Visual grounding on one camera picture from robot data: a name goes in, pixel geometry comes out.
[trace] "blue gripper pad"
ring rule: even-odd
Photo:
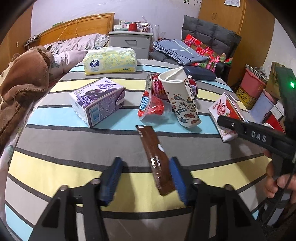
[[[190,171],[184,169],[176,157],[170,159],[169,168],[180,200],[186,206],[190,206],[197,197],[196,191],[192,188],[193,177]]]
[[[100,176],[99,200],[101,206],[108,206],[113,200],[113,196],[122,173],[123,161],[120,157],[115,157],[112,165],[108,167]]]

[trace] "purple juice box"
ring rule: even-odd
[[[125,92],[125,87],[104,77],[71,92],[71,105],[92,128],[123,106]]]

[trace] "red juice box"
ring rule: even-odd
[[[240,107],[235,99],[226,94],[225,92],[221,97],[209,108],[209,112],[215,122],[215,125],[221,135],[222,141],[227,142],[237,137],[237,133],[225,127],[221,127],[217,123],[217,119],[220,115],[228,116],[230,118],[238,119],[247,122],[242,115]]]

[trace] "pillow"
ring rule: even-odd
[[[83,61],[87,52],[87,50],[71,50],[55,54],[49,68],[49,80],[54,80],[63,73],[69,72],[75,65]]]
[[[50,52],[58,54],[71,50],[90,50],[98,47],[103,47],[108,42],[108,36],[105,34],[90,34],[82,37],[66,40],[64,42],[58,41],[50,44]]]
[[[232,42],[236,39],[236,34],[231,30],[184,15],[182,39],[184,40],[188,34],[209,46],[218,55],[225,53],[227,58],[231,52]]]

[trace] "bedsheet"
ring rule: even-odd
[[[148,73],[177,66],[138,60],[136,72],[86,76],[83,63],[70,70],[43,98],[30,116],[15,148],[5,193],[6,220],[17,239],[27,241],[42,211],[57,189],[76,187],[99,177],[120,156],[123,168],[113,202],[102,208],[110,240],[184,240],[189,207],[176,191],[160,196],[135,125],[142,124],[137,109]],[[74,113],[69,92],[101,77],[126,87],[124,106],[90,129]],[[209,185],[231,184],[252,211],[264,200],[265,168],[269,159],[261,149],[237,138],[223,143],[208,108],[223,92],[244,105],[221,79],[197,82],[197,106],[202,123],[182,127],[171,113],[169,124],[154,126],[168,157],[177,156],[194,177]],[[215,220],[210,236],[215,240]],[[83,234],[82,207],[77,210],[79,240]]]

